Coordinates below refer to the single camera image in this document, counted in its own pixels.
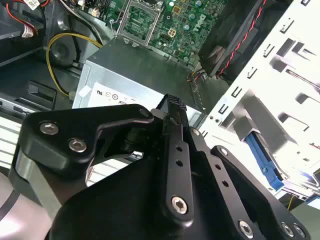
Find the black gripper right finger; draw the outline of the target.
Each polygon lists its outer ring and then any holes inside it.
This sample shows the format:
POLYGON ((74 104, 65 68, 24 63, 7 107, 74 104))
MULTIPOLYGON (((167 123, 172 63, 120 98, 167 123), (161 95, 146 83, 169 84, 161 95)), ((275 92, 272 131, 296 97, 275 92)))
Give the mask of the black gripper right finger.
POLYGON ((197 240, 309 240, 303 224, 226 148, 186 131, 197 240))

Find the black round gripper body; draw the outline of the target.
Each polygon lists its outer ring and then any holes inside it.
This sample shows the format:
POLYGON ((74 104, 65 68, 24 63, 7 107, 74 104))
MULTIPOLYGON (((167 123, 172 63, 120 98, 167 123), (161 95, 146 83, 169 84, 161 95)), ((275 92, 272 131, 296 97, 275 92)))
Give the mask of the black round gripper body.
POLYGON ((155 122, 138 133, 146 156, 69 199, 50 239, 242 240, 240 161, 189 128, 155 122))

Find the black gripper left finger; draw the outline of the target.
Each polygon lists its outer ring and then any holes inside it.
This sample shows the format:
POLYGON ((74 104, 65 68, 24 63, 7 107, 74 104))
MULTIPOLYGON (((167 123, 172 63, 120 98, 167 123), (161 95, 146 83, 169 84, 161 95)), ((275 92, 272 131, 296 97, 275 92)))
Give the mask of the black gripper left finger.
POLYGON ((186 107, 167 94, 153 110, 124 104, 32 113, 19 134, 15 172, 54 221, 73 196, 142 160, 139 130, 153 123, 189 129, 186 107))

